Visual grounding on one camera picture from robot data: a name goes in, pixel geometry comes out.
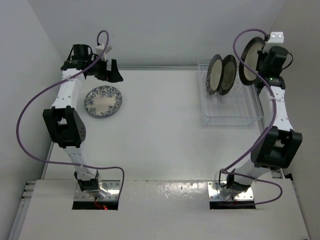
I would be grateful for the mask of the striped dark rim plate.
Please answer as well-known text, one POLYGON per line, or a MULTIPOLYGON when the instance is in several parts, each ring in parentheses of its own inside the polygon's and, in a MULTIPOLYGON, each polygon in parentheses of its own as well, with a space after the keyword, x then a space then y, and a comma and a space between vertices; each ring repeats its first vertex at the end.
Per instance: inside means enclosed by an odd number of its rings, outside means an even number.
POLYGON ((218 87, 218 94, 224 96, 232 89, 237 76, 237 62, 232 54, 222 60, 223 77, 218 87))

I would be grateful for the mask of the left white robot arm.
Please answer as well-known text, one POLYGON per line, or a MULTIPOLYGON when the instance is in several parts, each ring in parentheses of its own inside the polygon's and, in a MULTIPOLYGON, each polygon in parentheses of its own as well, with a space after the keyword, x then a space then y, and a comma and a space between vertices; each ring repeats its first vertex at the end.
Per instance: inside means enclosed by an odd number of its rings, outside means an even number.
POLYGON ((75 168, 74 176, 80 190, 96 199, 104 199, 108 189, 98 170, 86 165, 83 156, 86 127, 76 108, 87 76, 110 83, 123 81, 116 60, 113 59, 111 69, 107 69, 106 54, 110 49, 108 43, 99 43, 95 51, 88 45, 74 44, 61 67, 62 84, 58 95, 52 106, 42 113, 51 140, 66 152, 75 168))

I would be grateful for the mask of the silver rim plate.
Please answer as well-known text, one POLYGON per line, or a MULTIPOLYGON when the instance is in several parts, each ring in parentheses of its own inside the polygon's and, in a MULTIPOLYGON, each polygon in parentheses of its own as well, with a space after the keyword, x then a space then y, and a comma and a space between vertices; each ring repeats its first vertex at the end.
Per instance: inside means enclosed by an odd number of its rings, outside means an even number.
MULTIPOLYGON (((259 57, 258 51, 262 50, 264 46, 265 41, 261 37, 254 37, 248 42, 241 54, 241 60, 255 73, 257 73, 256 68, 259 57)), ((240 81, 246 86, 253 85, 257 77, 254 73, 248 70, 242 63, 239 63, 238 74, 240 81)))
POLYGON ((223 62, 222 57, 216 54, 210 60, 206 74, 206 91, 209 95, 215 94, 221 86, 223 79, 223 62))

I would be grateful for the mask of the blue floral plate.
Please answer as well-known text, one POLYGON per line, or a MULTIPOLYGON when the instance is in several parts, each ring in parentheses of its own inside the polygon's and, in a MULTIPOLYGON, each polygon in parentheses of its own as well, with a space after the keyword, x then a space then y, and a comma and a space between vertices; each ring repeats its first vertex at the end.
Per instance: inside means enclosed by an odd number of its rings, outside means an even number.
POLYGON ((84 108, 91 116, 104 118, 117 112, 122 101, 122 93, 116 87, 102 85, 93 88, 85 96, 84 108))

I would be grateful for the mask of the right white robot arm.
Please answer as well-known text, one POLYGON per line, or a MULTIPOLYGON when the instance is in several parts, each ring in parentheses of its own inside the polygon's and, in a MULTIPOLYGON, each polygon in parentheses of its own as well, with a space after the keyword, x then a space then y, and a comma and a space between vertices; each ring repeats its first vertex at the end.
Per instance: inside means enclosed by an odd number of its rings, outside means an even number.
POLYGON ((265 130, 252 146, 249 160, 227 175, 225 187, 231 192, 246 192, 262 175, 287 168, 302 143, 302 134, 294 131, 288 118, 286 86, 280 76, 288 54, 281 46, 258 51, 259 77, 254 85, 264 114, 265 130))

